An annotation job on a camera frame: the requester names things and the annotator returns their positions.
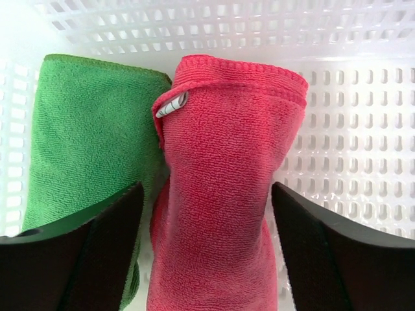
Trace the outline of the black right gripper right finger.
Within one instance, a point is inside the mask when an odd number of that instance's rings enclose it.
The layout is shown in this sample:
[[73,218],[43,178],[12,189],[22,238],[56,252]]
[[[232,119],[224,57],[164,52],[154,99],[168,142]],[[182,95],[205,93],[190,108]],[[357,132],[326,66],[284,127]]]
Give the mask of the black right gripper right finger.
[[359,224],[280,182],[274,218],[297,310],[413,310],[414,241]]

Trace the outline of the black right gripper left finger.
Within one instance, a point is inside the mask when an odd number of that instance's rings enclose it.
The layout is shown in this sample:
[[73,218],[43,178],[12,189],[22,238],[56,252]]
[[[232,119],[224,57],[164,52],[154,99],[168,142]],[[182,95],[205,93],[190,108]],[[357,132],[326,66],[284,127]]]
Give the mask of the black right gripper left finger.
[[143,211],[133,183],[15,237],[1,237],[2,310],[118,310]]

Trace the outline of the pink microfiber towel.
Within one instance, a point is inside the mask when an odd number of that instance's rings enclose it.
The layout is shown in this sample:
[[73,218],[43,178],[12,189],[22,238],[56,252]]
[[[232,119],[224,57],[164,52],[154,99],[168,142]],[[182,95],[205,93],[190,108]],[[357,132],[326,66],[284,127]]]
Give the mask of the pink microfiber towel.
[[152,112],[170,170],[150,225],[148,310],[276,310],[265,218],[308,84],[273,65],[189,55]]

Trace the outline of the green microfiber towel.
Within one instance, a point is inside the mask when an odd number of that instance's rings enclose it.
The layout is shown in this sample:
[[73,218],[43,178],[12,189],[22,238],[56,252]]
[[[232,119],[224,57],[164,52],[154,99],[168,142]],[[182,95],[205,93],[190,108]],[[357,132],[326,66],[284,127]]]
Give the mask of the green microfiber towel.
[[[151,108],[161,72],[65,54],[44,58],[32,112],[23,231],[82,211],[133,183],[143,211],[163,164]],[[118,310],[139,287],[141,219]]]

